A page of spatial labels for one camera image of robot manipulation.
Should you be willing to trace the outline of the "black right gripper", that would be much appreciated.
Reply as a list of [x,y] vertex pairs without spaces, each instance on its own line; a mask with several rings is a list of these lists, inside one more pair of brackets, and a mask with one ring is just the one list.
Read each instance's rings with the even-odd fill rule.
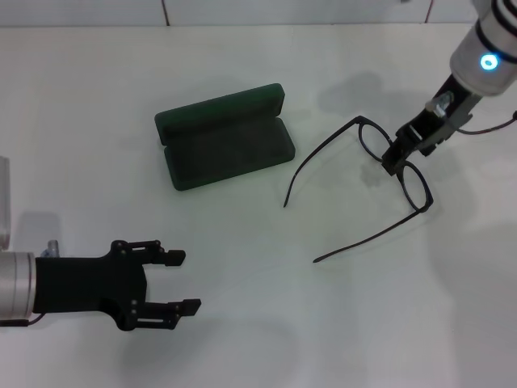
[[382,156],[385,170],[395,175],[414,152],[429,156],[471,118],[471,111],[482,97],[465,89],[452,75],[439,88],[425,108],[396,132]]

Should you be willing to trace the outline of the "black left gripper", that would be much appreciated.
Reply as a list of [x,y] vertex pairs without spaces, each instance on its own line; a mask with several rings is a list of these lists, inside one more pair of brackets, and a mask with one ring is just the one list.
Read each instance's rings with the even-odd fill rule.
[[182,317],[194,316],[200,299],[145,302],[143,265],[179,267],[183,250],[166,250],[159,240],[114,241],[98,258],[36,258],[36,314],[98,311],[122,331],[135,328],[174,330]]

